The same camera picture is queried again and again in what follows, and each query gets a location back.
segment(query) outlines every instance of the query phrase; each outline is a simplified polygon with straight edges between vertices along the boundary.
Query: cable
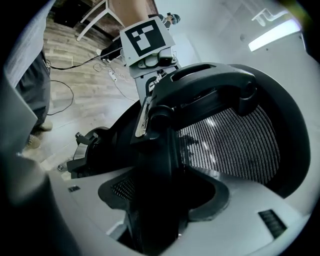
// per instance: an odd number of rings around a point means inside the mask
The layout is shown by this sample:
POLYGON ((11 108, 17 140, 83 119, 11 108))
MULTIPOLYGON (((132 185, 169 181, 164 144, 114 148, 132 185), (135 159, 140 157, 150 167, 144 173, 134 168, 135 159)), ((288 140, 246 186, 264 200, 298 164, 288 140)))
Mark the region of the cable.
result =
POLYGON ((126 95, 124 95, 124 94, 122 93, 122 91, 121 91, 121 90, 119 89, 119 87, 117 86, 116 81, 113 81, 113 82, 114 82, 114 86, 119 90, 119 92, 123 95, 123 97, 127 98, 127 99, 130 100, 130 101, 133 101, 134 103, 136 102, 134 99, 128 98, 126 95))
POLYGON ((70 70, 70 69, 74 69, 74 68, 77 68, 77 67, 80 67, 80 66, 82 66, 82 65, 84 65, 84 64, 87 64, 87 63, 89 63, 89 62, 92 62, 92 61, 94 61, 95 59, 97 59, 97 58, 103 58, 103 57, 106 57, 106 56, 108 56, 108 55, 110 55, 110 54, 112 54, 112 53, 114 53, 114 52, 116 52, 116 51, 119 51, 119 50, 121 50, 122 49, 122 47, 120 47, 120 48, 118 48, 118 49, 115 49, 115 50, 113 50, 113 51, 110 51, 110 52, 108 52, 108 53, 106 53, 106 54, 104 54, 104 55, 98 55, 98 56, 95 56, 95 57, 93 57, 93 58, 91 58, 91 59, 89 59, 89 60, 87 60, 87 61, 85 61, 84 63, 81 63, 81 64, 79 64, 79 65, 73 65, 73 66, 69 66, 69 67, 56 67, 56 66, 52 66, 51 64, 49 64, 49 66, 52 68, 52 69, 54 69, 54 70, 70 70))
MULTIPOLYGON (((101 61, 101 62, 102 62, 104 65, 101 65, 100 63, 95 63, 95 64, 93 65, 93 69, 94 69, 95 71, 101 72, 104 68, 110 68, 110 69, 112 70, 112 72, 119 77, 119 79, 124 80, 126 83, 130 83, 130 81, 127 81, 127 80, 126 80, 126 77, 125 77, 124 74, 118 73, 118 72, 116 71, 116 70, 119 70, 118 68, 116 68, 116 69, 114 70, 114 69, 111 67, 111 64, 110 64, 110 66, 108 66, 108 65, 107 65, 106 63, 104 63, 103 61, 101 61), (97 70, 97 69, 95 68, 95 65, 99 65, 99 66, 101 67, 101 69, 100 69, 100 70, 97 70)), ((123 92, 122 92, 122 91, 119 89, 119 87, 117 86, 116 81, 113 81, 113 82, 114 82, 114 86, 118 89, 118 91, 122 94, 123 97, 125 97, 126 99, 128 99, 128 100, 130 100, 130 101, 136 102, 134 99, 128 98, 127 96, 125 96, 125 95, 123 94, 123 92)))
POLYGON ((57 111, 57 112, 55 112, 55 113, 53 113, 53 114, 47 114, 47 116, 53 116, 53 115, 58 114, 58 113, 60 113, 60 112, 62 112, 62 111, 65 111, 67 108, 69 108, 69 107, 72 105, 72 103, 74 102, 74 97, 75 97, 74 92, 72 91, 72 89, 70 88, 70 86, 67 85, 66 83, 61 82, 61 81, 58 81, 58 80, 50 80, 50 81, 51 81, 51 82, 58 82, 58 83, 64 84, 66 87, 68 87, 68 88, 70 89, 71 93, 72 93, 72 99, 71 99, 71 103, 70 103, 67 107, 65 107, 63 110, 57 111))
POLYGON ((69 66, 69 67, 56 67, 56 66, 52 66, 51 64, 49 64, 49 66, 54 70, 70 70, 70 69, 74 69, 74 68, 80 67, 80 66, 82 66, 84 64, 87 64, 89 62, 92 62, 92 61, 94 61, 95 59, 97 59, 99 57, 100 57, 100 55, 99 56, 95 56, 95 57, 93 57, 93 58, 91 58, 91 59, 89 59, 89 60, 87 60, 84 63, 81 63, 79 65, 73 65, 73 66, 69 66))

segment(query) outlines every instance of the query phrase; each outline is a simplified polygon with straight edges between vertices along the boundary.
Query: white chair leg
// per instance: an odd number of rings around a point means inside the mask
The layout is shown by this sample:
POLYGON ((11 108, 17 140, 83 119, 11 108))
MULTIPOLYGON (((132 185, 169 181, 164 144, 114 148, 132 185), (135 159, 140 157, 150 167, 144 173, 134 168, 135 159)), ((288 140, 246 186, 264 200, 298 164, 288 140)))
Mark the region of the white chair leg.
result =
POLYGON ((108 12, 109 12, 109 14, 112 16, 112 17, 114 17, 123 27, 125 27, 125 25, 122 23, 122 21, 118 18, 118 16, 112 11, 112 10, 110 10, 109 8, 108 8, 108 12))
POLYGON ((82 30, 81 34, 76 38, 77 41, 80 41, 80 39, 87 33, 87 31, 103 16, 105 16, 109 12, 109 9, 105 9, 103 12, 101 12, 97 17, 95 17, 85 28, 82 30))
POLYGON ((112 39, 112 41, 116 41, 118 38, 120 37, 120 35, 118 34, 114 39, 112 39))
POLYGON ((86 16, 80 21, 80 23, 83 23, 96 9, 98 9, 101 5, 103 5, 106 2, 106 0, 102 0, 100 3, 98 3, 95 7, 93 7, 86 16))

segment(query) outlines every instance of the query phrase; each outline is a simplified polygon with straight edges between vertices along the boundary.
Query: fluorescent light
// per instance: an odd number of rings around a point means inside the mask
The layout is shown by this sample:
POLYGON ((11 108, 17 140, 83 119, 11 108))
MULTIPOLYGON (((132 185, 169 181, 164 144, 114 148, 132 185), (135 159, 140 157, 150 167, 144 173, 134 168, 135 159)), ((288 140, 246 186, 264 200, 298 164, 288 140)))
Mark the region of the fluorescent light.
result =
POLYGON ((298 31, 300 31, 299 24, 297 24, 294 19, 289 19, 253 40, 251 43, 249 43, 249 48, 251 52, 253 52, 277 39, 283 38, 298 31))

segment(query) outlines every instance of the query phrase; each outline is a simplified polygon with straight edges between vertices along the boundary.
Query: laminate floor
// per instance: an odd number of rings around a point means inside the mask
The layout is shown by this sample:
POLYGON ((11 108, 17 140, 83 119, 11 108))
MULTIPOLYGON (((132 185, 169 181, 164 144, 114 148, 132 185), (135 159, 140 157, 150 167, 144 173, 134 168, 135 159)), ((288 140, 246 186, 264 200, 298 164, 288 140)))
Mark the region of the laminate floor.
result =
MULTIPOLYGON (((79 23, 75 28, 70 28, 54 23, 53 15, 49 14, 44 32, 44 51, 52 66, 70 67, 81 64, 96 56, 96 49, 102 50, 111 43, 94 29, 90 29, 81 41, 76 41, 84 26, 79 23)), ((39 148, 26 148, 23 151, 24 156, 38 161, 42 168, 48 171, 74 155, 77 132, 85 135, 96 127, 111 127, 139 100, 129 70, 118 59, 112 63, 95 60, 69 70, 51 69, 50 78, 70 86, 74 93, 73 103, 63 112, 47 116, 47 120, 53 123, 53 129, 42 133, 39 148), (125 79, 118 77, 118 89, 108 74, 111 68, 125 79)), ((72 93, 69 88, 61 83, 51 82, 49 114, 63 110, 71 100, 72 93)))

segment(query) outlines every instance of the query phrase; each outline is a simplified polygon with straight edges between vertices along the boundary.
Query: power strip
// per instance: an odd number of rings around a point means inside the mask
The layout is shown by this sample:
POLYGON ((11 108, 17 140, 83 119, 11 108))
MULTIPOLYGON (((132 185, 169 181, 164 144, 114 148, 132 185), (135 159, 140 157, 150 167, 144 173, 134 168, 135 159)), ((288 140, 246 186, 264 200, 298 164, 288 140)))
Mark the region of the power strip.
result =
POLYGON ((114 75, 115 73, 112 70, 109 70, 109 76, 111 77, 111 79, 116 82, 118 79, 116 78, 116 76, 114 75))

